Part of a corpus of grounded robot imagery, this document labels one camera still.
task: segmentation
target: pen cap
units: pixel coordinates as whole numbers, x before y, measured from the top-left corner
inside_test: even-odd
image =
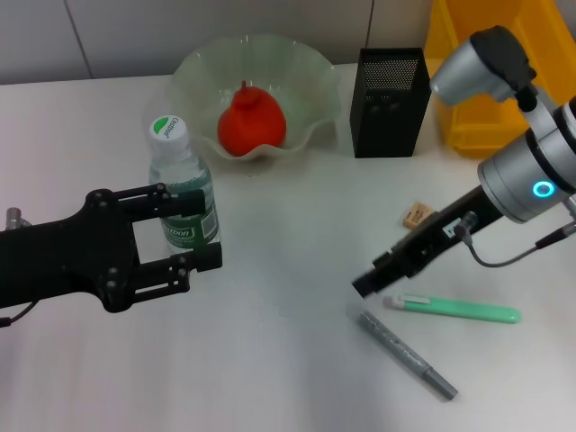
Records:
[[[432,368],[429,368],[422,374],[422,379],[438,390],[449,401],[458,394],[458,390],[450,385],[450,382],[442,378],[442,376]]]

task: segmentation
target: bottle label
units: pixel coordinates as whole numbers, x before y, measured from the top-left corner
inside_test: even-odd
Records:
[[[168,184],[171,194],[202,189],[206,199],[206,212],[188,218],[173,216],[162,219],[162,229],[166,239],[177,248],[195,249],[210,243],[218,234],[218,213],[214,204],[214,191],[210,174],[202,175],[190,182]]]
[[[191,218],[164,218],[162,229],[167,240],[177,248],[195,249],[210,243],[218,233],[218,215],[212,204],[203,215]]]

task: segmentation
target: green label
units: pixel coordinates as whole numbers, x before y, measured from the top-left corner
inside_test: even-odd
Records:
[[[214,204],[214,191],[210,171],[203,162],[202,175],[187,182],[167,185],[171,194],[183,194],[202,189],[206,198],[206,212],[188,218],[173,216],[162,219],[162,229],[167,240],[177,248],[196,249],[210,243],[218,234],[218,214]]]
[[[168,123],[167,117],[158,120],[156,123],[154,123],[154,132],[158,135],[160,131],[162,131],[162,128],[166,126],[166,123]]]
[[[218,215],[214,203],[205,214],[191,218],[164,218],[162,229],[177,248],[196,249],[210,243],[218,233]]]

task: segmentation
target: blue indicator light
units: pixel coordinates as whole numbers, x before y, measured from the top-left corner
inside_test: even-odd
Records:
[[[554,185],[550,182],[537,182],[532,186],[532,192],[538,198],[548,198],[554,193]]]

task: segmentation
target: bottle cap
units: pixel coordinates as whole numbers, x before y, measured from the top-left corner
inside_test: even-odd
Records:
[[[186,123],[175,115],[164,115],[155,119],[148,131],[154,153],[175,157],[189,149]]]

